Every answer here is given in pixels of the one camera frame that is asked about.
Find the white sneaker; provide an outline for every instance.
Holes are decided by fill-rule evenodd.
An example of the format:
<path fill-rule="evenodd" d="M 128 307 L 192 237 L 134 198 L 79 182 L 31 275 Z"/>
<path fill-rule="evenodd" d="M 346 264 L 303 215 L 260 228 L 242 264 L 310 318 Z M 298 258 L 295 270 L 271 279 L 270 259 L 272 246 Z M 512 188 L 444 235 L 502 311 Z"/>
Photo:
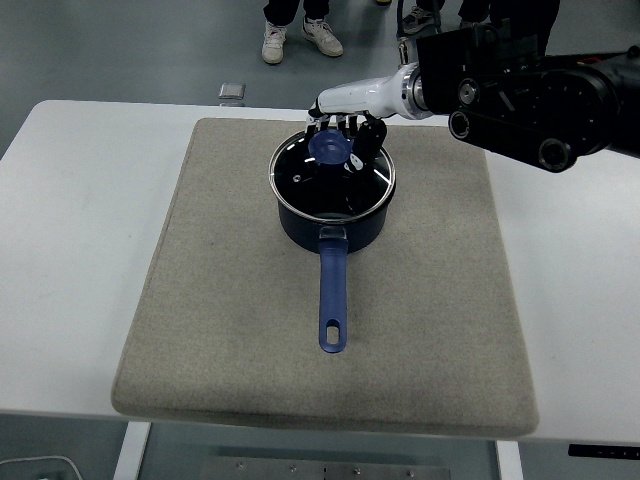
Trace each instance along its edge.
<path fill-rule="evenodd" d="M 324 20 L 307 20 L 302 24 L 302 36 L 315 43 L 320 51 L 329 57 L 342 55 L 342 44 L 333 35 L 331 27 Z"/>
<path fill-rule="evenodd" d="M 262 44 L 262 59 L 269 65 L 276 65 L 282 61 L 286 34 L 286 27 L 278 27 L 267 22 Z"/>

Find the saucepan handle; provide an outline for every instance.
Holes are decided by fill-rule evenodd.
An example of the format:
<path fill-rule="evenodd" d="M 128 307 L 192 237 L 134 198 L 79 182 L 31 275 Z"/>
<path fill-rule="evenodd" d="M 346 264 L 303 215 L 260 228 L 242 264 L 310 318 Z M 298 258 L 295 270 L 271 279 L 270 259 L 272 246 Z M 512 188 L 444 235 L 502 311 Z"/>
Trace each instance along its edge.
<path fill-rule="evenodd" d="M 320 251 L 320 348 L 338 353 L 347 345 L 347 254 L 349 241 L 343 227 L 323 227 Z M 329 341 L 335 329 L 337 341 Z"/>

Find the beige mat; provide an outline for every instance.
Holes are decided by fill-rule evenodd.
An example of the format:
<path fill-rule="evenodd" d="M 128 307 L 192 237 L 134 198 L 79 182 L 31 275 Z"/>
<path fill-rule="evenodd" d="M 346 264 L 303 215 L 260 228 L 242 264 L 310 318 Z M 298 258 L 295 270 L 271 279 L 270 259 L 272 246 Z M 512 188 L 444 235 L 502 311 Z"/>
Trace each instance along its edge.
<path fill-rule="evenodd" d="M 318 346 L 320 265 L 267 178 L 294 122 L 203 119 L 149 269 L 112 402 L 234 425 L 505 437 L 538 421 L 484 154 L 389 127 L 397 190 L 348 260 L 349 339 Z"/>

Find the person's leg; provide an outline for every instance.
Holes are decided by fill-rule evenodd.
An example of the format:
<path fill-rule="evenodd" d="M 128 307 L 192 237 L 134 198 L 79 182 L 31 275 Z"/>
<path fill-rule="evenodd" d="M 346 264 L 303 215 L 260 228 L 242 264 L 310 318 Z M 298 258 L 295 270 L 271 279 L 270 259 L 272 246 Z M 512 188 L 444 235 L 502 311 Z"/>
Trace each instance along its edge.
<path fill-rule="evenodd" d="M 304 22 L 302 36 L 315 43 L 318 49 L 328 57 L 342 55 L 342 44 L 331 31 L 331 27 L 324 21 L 329 13 L 329 0 L 304 0 Z"/>
<path fill-rule="evenodd" d="M 445 0 L 437 0 L 438 9 L 442 10 Z M 416 0 L 416 6 L 433 13 L 433 0 Z"/>
<path fill-rule="evenodd" d="M 278 64 L 284 56 L 286 26 L 293 22 L 300 0 L 269 0 L 264 7 L 266 18 L 262 59 L 270 65 Z"/>
<path fill-rule="evenodd" d="M 302 6 L 309 20 L 321 20 L 329 14 L 329 0 L 304 0 Z"/>
<path fill-rule="evenodd" d="M 445 0 L 437 0 L 435 6 L 438 10 L 442 10 Z M 402 19 L 402 29 L 404 33 L 412 35 L 419 32 L 427 25 L 434 23 L 434 1 L 433 0 L 416 0 L 416 6 L 411 9 L 409 15 Z"/>
<path fill-rule="evenodd" d="M 300 0 L 269 0 L 264 7 L 264 17 L 268 22 L 285 27 L 293 22 L 298 11 Z"/>
<path fill-rule="evenodd" d="M 466 22 L 484 22 L 489 16 L 491 0 L 463 0 L 458 16 Z"/>
<path fill-rule="evenodd" d="M 514 38 L 537 35 L 538 53 L 544 55 L 559 8 L 560 0 L 493 0 L 491 21 L 509 18 Z"/>

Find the navy blue saucepan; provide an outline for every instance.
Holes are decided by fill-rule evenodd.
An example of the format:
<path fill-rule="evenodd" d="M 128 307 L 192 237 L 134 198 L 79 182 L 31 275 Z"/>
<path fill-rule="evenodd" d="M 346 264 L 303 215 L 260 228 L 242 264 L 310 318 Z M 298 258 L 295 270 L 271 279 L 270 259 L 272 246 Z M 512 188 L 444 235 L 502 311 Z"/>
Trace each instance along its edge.
<path fill-rule="evenodd" d="M 284 231 L 320 254 L 318 338 L 328 353 L 347 344 L 347 255 L 378 236 L 396 187 L 395 167 L 382 148 L 386 127 L 381 134 L 379 125 L 367 127 L 363 123 L 353 140 L 336 129 L 309 141 L 300 132 L 276 150 L 269 166 Z"/>

